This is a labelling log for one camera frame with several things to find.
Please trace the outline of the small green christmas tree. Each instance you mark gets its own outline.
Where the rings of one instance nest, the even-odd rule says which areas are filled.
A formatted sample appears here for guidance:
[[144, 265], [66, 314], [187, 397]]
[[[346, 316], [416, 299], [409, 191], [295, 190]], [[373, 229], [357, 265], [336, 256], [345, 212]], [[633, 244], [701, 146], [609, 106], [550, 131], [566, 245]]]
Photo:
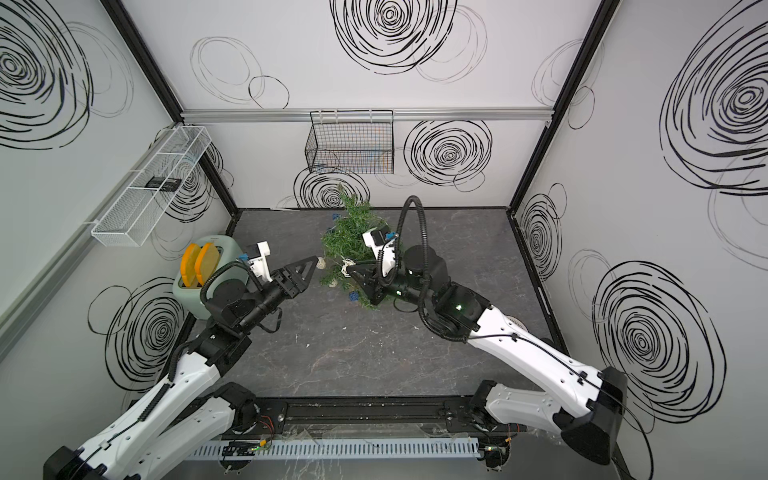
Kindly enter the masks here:
[[361, 200], [344, 187], [339, 187], [339, 199], [344, 212], [334, 218], [333, 225], [321, 237], [326, 270], [320, 284], [329, 288], [338, 287], [360, 307], [376, 310], [377, 307], [364, 296], [362, 289], [344, 275], [343, 268], [349, 262], [373, 261], [374, 254], [365, 245], [363, 234], [385, 227], [388, 223], [370, 210], [368, 201]]

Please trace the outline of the string lights with rattan balls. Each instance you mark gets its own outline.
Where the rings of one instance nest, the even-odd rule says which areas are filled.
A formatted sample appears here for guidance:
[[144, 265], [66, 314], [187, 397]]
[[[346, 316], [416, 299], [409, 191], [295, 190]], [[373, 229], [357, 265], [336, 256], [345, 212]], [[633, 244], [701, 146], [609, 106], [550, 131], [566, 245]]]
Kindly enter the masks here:
[[336, 224], [322, 236], [321, 243], [325, 269], [320, 284], [347, 293], [355, 292], [357, 287], [349, 268], [368, 259], [362, 233], [355, 228]]

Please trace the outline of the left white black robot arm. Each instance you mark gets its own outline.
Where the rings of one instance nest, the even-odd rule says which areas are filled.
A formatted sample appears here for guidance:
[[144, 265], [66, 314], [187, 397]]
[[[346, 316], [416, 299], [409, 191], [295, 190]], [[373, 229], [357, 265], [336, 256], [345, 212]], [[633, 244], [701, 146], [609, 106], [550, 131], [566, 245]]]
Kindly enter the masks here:
[[44, 463], [46, 479], [160, 479], [196, 449], [229, 430], [247, 433], [261, 421], [255, 395], [216, 383], [251, 344], [250, 333], [282, 302], [305, 292], [319, 262], [310, 256], [266, 276], [231, 261], [202, 285], [207, 327], [178, 346], [168, 371], [140, 400], [81, 447], [61, 447]]

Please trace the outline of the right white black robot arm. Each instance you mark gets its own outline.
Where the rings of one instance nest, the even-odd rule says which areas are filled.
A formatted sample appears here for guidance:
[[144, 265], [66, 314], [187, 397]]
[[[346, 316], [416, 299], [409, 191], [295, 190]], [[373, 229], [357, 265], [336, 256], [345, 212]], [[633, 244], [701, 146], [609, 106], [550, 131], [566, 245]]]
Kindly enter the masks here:
[[369, 228], [361, 235], [373, 260], [346, 268], [371, 304], [387, 297], [414, 306], [435, 336], [479, 349], [538, 386], [524, 391], [489, 382], [480, 389], [480, 409], [498, 424], [520, 424], [560, 436], [581, 457], [611, 463], [626, 413], [627, 376], [614, 367], [581, 363], [532, 335], [476, 291], [453, 281], [430, 246], [420, 199], [401, 208], [418, 217], [420, 242], [403, 250], [401, 230]]

